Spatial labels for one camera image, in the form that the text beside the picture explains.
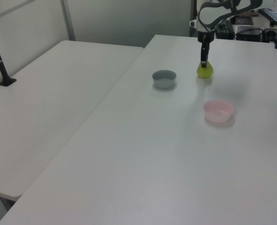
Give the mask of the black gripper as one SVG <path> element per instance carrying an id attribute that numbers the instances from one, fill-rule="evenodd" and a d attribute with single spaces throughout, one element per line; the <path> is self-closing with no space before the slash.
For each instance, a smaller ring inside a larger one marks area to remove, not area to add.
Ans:
<path id="1" fill-rule="evenodd" d="M 215 31 L 197 31 L 197 39 L 201 43 L 200 62 L 201 67 L 206 68 L 209 54 L 209 44 L 214 40 Z"/>

